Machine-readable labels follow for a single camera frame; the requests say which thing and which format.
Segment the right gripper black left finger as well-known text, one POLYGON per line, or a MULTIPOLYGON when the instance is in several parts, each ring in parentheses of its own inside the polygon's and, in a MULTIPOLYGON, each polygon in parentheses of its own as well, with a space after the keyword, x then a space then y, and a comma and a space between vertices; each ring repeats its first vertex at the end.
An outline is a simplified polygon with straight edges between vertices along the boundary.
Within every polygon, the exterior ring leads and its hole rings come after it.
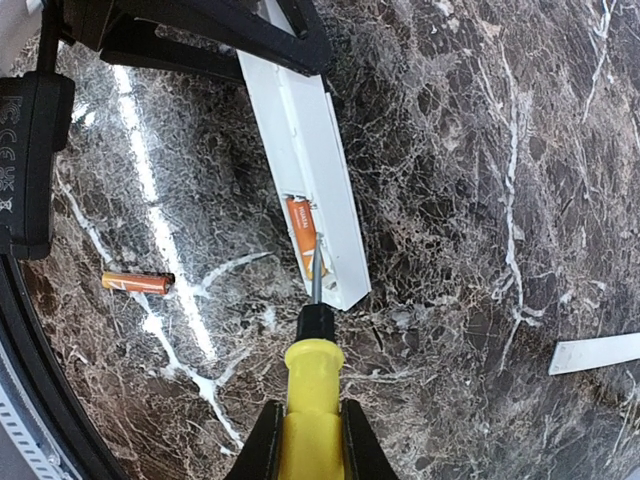
POLYGON ((227 474, 227 480, 274 480, 278 478, 284 405, 269 400, 263 406, 244 447, 227 474))

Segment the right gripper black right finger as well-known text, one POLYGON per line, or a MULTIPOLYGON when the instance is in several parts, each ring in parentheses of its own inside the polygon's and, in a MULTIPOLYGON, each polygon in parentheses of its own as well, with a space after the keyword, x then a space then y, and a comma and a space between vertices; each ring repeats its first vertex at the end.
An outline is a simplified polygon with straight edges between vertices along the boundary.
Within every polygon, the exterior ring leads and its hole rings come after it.
POLYGON ((358 401, 342 401, 341 421, 345 478, 398 480, 358 401))

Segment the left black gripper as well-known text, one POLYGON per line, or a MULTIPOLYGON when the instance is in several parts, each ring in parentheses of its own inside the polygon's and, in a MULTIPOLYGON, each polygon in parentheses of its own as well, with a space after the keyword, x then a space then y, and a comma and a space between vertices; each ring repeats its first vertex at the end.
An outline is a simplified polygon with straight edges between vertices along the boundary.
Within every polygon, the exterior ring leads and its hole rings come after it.
POLYGON ((332 48, 311 1, 278 1, 286 31, 239 1, 63 0, 62 38, 102 50, 112 65, 202 75, 233 83, 244 77, 235 57, 157 37, 131 35, 133 18, 176 27, 304 75, 328 70, 332 48))

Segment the white remote control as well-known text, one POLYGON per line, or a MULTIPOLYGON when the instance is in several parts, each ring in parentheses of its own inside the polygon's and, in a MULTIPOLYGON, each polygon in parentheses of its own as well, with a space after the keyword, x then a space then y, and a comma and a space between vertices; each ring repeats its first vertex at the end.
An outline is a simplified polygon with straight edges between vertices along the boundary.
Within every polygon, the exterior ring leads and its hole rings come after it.
POLYGON ((322 298, 347 311, 370 292, 371 282, 331 96, 319 76, 245 52, 238 58, 291 244, 284 198, 302 196, 316 209, 337 279, 336 291, 322 286, 322 298))

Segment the white battery cover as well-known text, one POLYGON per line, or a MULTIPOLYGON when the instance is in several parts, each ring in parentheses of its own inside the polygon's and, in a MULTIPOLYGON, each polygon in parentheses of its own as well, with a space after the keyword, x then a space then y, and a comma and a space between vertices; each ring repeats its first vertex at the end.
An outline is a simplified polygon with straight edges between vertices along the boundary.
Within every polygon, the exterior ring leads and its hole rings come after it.
POLYGON ((640 333, 560 341, 548 374, 561 375, 634 361, 639 359, 639 352, 640 333))

